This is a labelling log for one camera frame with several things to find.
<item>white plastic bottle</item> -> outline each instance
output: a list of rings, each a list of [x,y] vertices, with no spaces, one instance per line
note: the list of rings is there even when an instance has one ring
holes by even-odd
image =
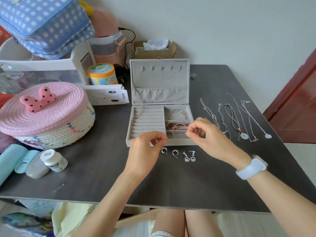
[[[68,165],[68,161],[60,153],[54,151],[53,149],[44,151],[41,154],[40,159],[45,165],[55,172],[64,170]]]

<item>person's left hand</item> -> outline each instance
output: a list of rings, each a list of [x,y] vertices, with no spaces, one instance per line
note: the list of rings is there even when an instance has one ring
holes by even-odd
[[[167,142],[168,137],[159,131],[144,132],[132,139],[124,171],[142,181],[154,167],[160,150]]]

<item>earring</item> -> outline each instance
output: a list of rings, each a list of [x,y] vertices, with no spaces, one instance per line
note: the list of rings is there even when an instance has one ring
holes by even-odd
[[[163,147],[162,149],[161,149],[161,152],[164,154],[164,150],[166,151],[166,155],[167,155],[167,152],[168,152],[168,150],[167,150],[167,148],[166,147]]]
[[[188,155],[185,152],[183,152],[183,154],[185,155],[184,161],[189,162],[190,158],[188,157]]]
[[[179,155],[179,152],[178,152],[177,150],[173,150],[173,151],[172,151],[172,155],[173,155],[175,158],[177,158],[177,155]]]
[[[192,152],[192,157],[190,159],[192,162],[194,162],[195,161],[195,157],[194,157],[195,151],[189,151],[189,152]]]

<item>pill bottle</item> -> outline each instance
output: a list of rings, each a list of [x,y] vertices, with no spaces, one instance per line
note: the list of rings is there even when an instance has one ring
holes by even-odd
[[[88,74],[93,85],[116,85],[114,66],[110,63],[99,63],[88,68]]]
[[[53,149],[44,151],[41,154],[40,159],[46,166],[55,172],[64,170],[68,165],[68,161],[60,153],[54,151]]]

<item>black cable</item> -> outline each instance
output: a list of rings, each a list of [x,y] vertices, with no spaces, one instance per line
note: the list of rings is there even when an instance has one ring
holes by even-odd
[[[119,27],[118,28],[120,31],[124,31],[124,30],[127,30],[127,31],[131,31],[131,32],[133,32],[132,30],[130,30],[130,29],[127,29],[127,28],[123,28],[123,27]],[[136,38],[136,34],[135,34],[135,32],[133,32],[133,34],[134,34],[134,39],[133,40],[131,40],[130,42],[126,42],[125,43],[125,59],[124,59],[124,63],[125,63],[125,66],[126,66],[126,69],[128,69],[129,70],[129,68],[128,68],[128,65],[126,64],[126,57],[127,57],[127,52],[126,52],[126,44],[128,44],[128,43],[132,43],[134,40],[135,40],[135,38]]]

